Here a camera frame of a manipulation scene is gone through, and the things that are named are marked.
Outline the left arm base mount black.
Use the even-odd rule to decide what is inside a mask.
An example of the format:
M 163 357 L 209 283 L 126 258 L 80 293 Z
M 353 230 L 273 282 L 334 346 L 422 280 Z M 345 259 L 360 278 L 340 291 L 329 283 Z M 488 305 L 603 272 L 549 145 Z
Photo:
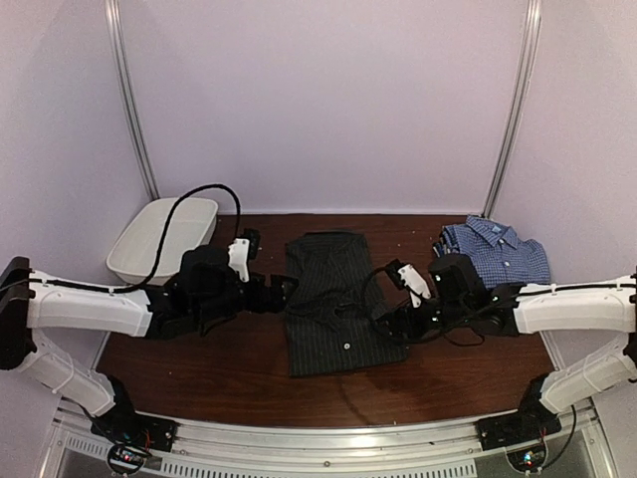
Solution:
M 114 407 L 100 416 L 84 407 L 82 411 L 91 422 L 91 432 L 113 444 L 144 452 L 172 450 L 177 422 L 137 412 L 127 395 L 116 396 Z

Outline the white plastic basin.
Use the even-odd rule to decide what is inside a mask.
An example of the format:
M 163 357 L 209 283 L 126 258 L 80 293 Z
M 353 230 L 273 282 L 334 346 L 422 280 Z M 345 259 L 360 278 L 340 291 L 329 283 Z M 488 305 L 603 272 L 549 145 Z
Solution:
M 154 270 L 149 284 L 161 286 L 178 273 L 185 252 L 210 242 L 218 203 L 190 197 L 171 213 L 176 202 L 175 197 L 157 199 L 140 210 L 106 257 L 111 272 L 128 284 L 137 284 Z

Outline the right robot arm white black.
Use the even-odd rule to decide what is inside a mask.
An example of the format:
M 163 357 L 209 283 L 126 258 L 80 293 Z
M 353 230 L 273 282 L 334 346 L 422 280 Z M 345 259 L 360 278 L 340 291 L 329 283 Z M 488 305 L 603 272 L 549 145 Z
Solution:
M 464 254 L 436 258 L 423 278 L 410 264 L 382 267 L 409 295 L 403 306 L 373 317 L 371 328 L 398 345 L 433 342 L 460 328 L 479 336 L 516 338 L 550 331 L 611 331 L 618 338 L 561 370 L 533 379 L 510 421 L 519 439 L 533 438 L 549 417 L 583 399 L 636 379 L 636 278 L 573 285 L 511 283 L 489 289 Z

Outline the blue checked shirt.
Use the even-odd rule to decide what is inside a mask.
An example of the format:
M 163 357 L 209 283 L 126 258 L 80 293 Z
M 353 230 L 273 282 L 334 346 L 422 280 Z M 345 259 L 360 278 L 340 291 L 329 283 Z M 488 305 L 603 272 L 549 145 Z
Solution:
M 438 257 L 452 253 L 468 256 L 487 289 L 551 282 L 547 256 L 539 242 L 521 239 L 513 226 L 480 216 L 444 226 L 433 250 Z

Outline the black pinstriped long sleeve shirt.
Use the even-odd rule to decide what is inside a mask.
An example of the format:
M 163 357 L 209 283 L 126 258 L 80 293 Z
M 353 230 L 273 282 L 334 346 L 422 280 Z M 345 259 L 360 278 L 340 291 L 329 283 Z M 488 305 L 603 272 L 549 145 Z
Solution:
M 402 362 L 407 347 L 375 332 L 389 308 L 364 235 L 307 233 L 286 245 L 286 272 L 299 280 L 285 310 L 289 374 L 300 378 Z

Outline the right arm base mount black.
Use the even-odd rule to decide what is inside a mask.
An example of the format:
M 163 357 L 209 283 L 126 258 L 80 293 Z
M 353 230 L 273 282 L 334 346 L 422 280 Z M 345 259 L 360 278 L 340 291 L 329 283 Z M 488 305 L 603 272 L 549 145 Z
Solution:
M 517 411 L 489 416 L 476 422 L 484 451 L 541 440 L 562 429 L 557 415 L 547 410 L 538 398 L 526 397 Z

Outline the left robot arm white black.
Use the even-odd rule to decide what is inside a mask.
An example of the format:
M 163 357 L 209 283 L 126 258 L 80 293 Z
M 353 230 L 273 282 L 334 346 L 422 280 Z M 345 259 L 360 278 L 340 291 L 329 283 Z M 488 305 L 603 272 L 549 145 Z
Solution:
M 279 313 L 298 280 L 249 269 L 255 254 L 246 239 L 228 248 L 185 252 L 165 284 L 122 288 L 71 283 L 31 269 L 25 257 L 1 275 L 1 367 L 28 374 L 51 392 L 103 418 L 122 442 L 143 431 L 123 385 L 91 370 L 50 342 L 46 328 L 95 330 L 149 340 L 206 335 L 240 312 Z

